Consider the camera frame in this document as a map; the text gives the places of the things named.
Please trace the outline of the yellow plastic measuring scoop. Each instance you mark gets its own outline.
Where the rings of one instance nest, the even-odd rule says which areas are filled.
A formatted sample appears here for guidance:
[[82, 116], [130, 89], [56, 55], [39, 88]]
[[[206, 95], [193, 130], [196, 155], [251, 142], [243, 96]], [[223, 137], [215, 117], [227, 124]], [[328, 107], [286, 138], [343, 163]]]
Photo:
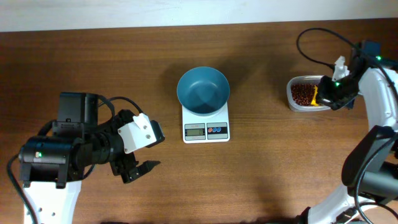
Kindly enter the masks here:
[[314, 94], [313, 94], [313, 97], [312, 97], [310, 105], [311, 106], [319, 106], [319, 104], [317, 103], [318, 86], [315, 85], [313, 87], [313, 89], [314, 89]]

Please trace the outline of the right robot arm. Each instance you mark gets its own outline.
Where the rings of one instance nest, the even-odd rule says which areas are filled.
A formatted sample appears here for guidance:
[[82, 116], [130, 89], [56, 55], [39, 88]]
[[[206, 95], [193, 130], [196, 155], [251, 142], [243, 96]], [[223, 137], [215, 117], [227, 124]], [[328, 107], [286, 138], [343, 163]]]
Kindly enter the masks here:
[[298, 77], [289, 81], [287, 95], [294, 111], [312, 108], [352, 108], [363, 96], [369, 131], [346, 158], [341, 185], [323, 202], [306, 208], [296, 223], [351, 223], [365, 212], [383, 208], [397, 215], [388, 203], [397, 200], [397, 62], [380, 56], [378, 42], [364, 40], [351, 52], [349, 64], [340, 57], [333, 76]]

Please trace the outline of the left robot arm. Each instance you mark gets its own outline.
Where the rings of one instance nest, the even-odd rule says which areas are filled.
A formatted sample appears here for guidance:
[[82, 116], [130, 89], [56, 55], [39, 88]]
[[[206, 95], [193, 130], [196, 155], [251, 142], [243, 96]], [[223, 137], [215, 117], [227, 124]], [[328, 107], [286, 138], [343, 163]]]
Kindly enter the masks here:
[[142, 109], [116, 112], [112, 98], [62, 92], [58, 117], [46, 123], [14, 156], [19, 185], [7, 174], [25, 206], [25, 223], [71, 223], [81, 184], [97, 164], [109, 164], [125, 184], [149, 173], [158, 161], [139, 163], [134, 151], [164, 141], [159, 123]]

